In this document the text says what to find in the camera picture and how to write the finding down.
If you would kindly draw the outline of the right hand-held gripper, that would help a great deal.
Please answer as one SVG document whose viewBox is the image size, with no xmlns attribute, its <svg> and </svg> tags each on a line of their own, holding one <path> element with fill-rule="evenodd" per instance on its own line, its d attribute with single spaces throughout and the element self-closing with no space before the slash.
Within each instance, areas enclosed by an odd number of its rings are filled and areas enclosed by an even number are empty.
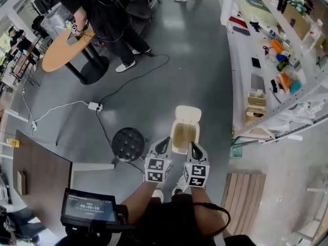
<svg viewBox="0 0 328 246">
<path fill-rule="evenodd" d="M 189 187 L 205 188 L 209 176 L 208 154 L 198 143 L 191 142 L 184 163 L 183 178 Z"/>
</svg>

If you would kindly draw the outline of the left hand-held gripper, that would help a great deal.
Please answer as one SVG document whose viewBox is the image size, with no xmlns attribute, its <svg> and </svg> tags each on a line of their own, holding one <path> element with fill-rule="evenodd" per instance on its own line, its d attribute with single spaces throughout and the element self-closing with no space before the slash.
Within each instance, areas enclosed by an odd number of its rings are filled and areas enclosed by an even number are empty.
<svg viewBox="0 0 328 246">
<path fill-rule="evenodd" d="M 172 170 L 172 139 L 162 138 L 151 144 L 145 158 L 145 178 L 148 182 L 165 182 Z"/>
</svg>

